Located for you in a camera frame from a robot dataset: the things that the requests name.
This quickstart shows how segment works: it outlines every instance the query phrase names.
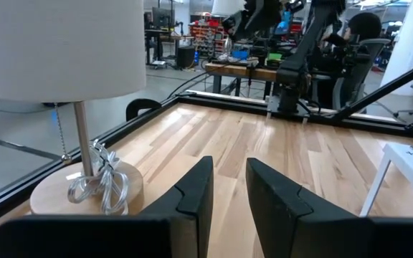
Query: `computer monitor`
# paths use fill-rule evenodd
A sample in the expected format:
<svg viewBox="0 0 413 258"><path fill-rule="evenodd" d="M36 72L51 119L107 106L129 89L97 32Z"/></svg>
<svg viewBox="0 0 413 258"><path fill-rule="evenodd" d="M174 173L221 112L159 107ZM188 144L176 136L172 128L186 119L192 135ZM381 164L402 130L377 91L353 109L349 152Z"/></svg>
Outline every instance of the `computer monitor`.
<svg viewBox="0 0 413 258"><path fill-rule="evenodd" d="M153 25L155 27L173 27L175 25L175 10L152 8Z"/></svg>

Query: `workbench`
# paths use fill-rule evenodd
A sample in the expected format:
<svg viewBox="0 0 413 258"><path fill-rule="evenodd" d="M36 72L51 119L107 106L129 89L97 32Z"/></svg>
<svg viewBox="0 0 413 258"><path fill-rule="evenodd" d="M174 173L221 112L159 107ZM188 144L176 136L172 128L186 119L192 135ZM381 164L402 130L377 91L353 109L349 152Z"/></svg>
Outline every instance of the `workbench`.
<svg viewBox="0 0 413 258"><path fill-rule="evenodd" d="M156 61L161 61L163 57L162 49L162 42L161 36L162 34L170 34L171 32L160 30L160 29L145 29L144 30L144 37L145 37L145 45L146 45L146 65L151 64L151 38L155 37L157 41L157 47L154 49L154 55L156 56Z"/></svg>
<svg viewBox="0 0 413 258"><path fill-rule="evenodd" d="M258 104L261 100L236 101ZM144 207L203 156L213 157L211 258L263 257L248 203L247 158L258 158L319 196L359 214L384 155L382 148L387 143L413 145L411 138L266 120L263 115L181 102L163 108L146 123L141 121L137 119L140 127L133 131L129 127L136 122L113 128L108 147L143 175ZM390 167L382 186L371 215L413 216L413 187L395 166ZM0 224L28 213L25 202L1 217Z"/></svg>
<svg viewBox="0 0 413 258"><path fill-rule="evenodd" d="M181 35L161 35L161 39L167 40L167 39L171 39L175 42L175 55L172 56L171 58L176 59L178 57L178 49L179 49L179 42L181 40L190 40L191 45L192 45L192 41L195 39L193 36L181 36Z"/></svg>
<svg viewBox="0 0 413 258"><path fill-rule="evenodd" d="M240 85L242 83L242 79L248 80L251 78L252 80L262 80L265 81L265 89L264 95L262 99L265 100L266 96L270 95L270 91L272 89L272 83L277 81L277 71L276 70L269 70L269 69L262 69L257 68L255 70L249 70L246 67L238 66L238 65L227 65L224 64L213 64L209 63L205 65L205 70L208 72L209 75L213 75L213 93L217 94L227 94L231 91L235 90L235 96L239 96L240 94ZM229 76L237 78L234 82L232 82L227 89L222 89L222 77ZM312 80L330 80L331 77L328 75L312 75Z"/></svg>

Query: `laboratory floor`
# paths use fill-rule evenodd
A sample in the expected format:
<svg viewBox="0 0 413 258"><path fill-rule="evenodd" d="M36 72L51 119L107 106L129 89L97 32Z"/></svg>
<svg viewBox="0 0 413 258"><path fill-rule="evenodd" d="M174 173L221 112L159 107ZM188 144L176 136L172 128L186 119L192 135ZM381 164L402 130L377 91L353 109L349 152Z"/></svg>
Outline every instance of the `laboratory floor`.
<svg viewBox="0 0 413 258"><path fill-rule="evenodd" d="M147 69L146 88L140 92L122 97L85 102L89 138L93 139L115 126L125 122L125 108L136 98L150 98L162 101L180 84L200 75L201 71L177 71ZM200 77L189 82L193 90L211 91L213 78ZM375 90L380 76L373 72L366 81L367 92ZM223 83L233 78L223 78ZM243 85L241 94L262 99L264 85L253 83L248 89ZM368 114L392 117L398 109L412 109L413 97L386 96L368 107ZM403 114L402 119L413 122L413 116ZM70 151L79 146L72 105L60 107L60 120ZM32 171L57 160L62 155L60 132L54 110L41 104L0 101L0 190L13 184Z"/></svg>

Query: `cable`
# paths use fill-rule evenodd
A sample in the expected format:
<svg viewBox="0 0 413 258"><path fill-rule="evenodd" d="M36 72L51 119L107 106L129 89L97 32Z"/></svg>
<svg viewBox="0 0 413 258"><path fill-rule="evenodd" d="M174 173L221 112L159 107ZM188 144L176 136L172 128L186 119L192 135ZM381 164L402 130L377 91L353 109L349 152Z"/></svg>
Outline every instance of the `cable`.
<svg viewBox="0 0 413 258"><path fill-rule="evenodd" d="M251 82L256 82L256 83L262 83L262 84L265 84L265 82L260 82L260 81L251 81Z"/></svg>
<svg viewBox="0 0 413 258"><path fill-rule="evenodd" d="M192 77L191 79L185 81L183 84L179 85L174 91L172 91L172 92L170 93L170 95L166 98L166 100L169 99L171 96L173 96L173 94L174 94L175 92L177 92L179 89L181 89L184 85L192 82L193 80L195 80L195 79L197 79L197 78L199 78L199 77L201 77L201 76L203 76L203 75L207 75L208 73L210 73L210 72L212 72L212 71L215 71L215 70L224 68L224 67L226 67L227 65L233 65L234 63L237 63L237 62L228 62L228 63L226 63L225 65L222 65L222 66L220 66L220 67L216 67L216 68L214 68L214 69L212 69L212 70L209 70L208 72L203 72L203 73L201 73L200 75L197 75L197 76L195 76L195 77Z"/></svg>
<svg viewBox="0 0 413 258"><path fill-rule="evenodd" d="M189 67L187 67L187 69L191 69L192 67L195 66L195 53L197 53L197 51L199 51L199 45L198 45L198 44L195 46L195 50L194 50L194 60L192 60L191 65L189 65Z"/></svg>
<svg viewBox="0 0 413 258"><path fill-rule="evenodd" d="M302 107L302 109L307 111L309 116L313 113L312 110L308 109L308 107L305 105L305 103L302 102L302 100L298 100L298 104Z"/></svg>
<svg viewBox="0 0 413 258"><path fill-rule="evenodd" d="M318 108L318 114L321 114L321 105L315 100L307 100L308 104L314 104Z"/></svg>
<svg viewBox="0 0 413 258"><path fill-rule="evenodd" d="M95 140L89 144L90 154L94 158L94 163L99 163L96 176L80 176L72 181L68 188L68 201L79 204L93 196L103 194L100 210L106 215L111 215L122 211L121 215L128 214L127 195L130 190L130 183L127 175L118 172L114 168L120 163L120 159L115 157L115 152L108 150ZM81 194L76 197L76 190L80 189ZM118 201L112 206L112 195L118 196Z"/></svg>
<svg viewBox="0 0 413 258"><path fill-rule="evenodd" d="M0 110L1 113L8 113L8 114L23 114L23 115L28 115L28 114L35 114L35 113L42 113L44 111L50 111L54 110L54 108L47 108L44 110L35 110L35 111L29 111L29 112L15 112L15 111L8 111L8 110Z"/></svg>

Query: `office chair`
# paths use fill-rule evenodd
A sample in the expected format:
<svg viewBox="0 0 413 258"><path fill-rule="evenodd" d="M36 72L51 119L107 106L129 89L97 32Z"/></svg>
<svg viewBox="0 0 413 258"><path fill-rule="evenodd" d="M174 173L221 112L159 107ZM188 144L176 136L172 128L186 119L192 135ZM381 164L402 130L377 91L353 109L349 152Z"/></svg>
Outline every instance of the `office chair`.
<svg viewBox="0 0 413 258"><path fill-rule="evenodd" d="M333 109L340 110L350 102L356 102L364 96L364 80L380 55L382 49L390 43L390 39L366 39L359 44L366 46L371 59L365 64L357 64L350 77L339 78L333 90Z"/></svg>

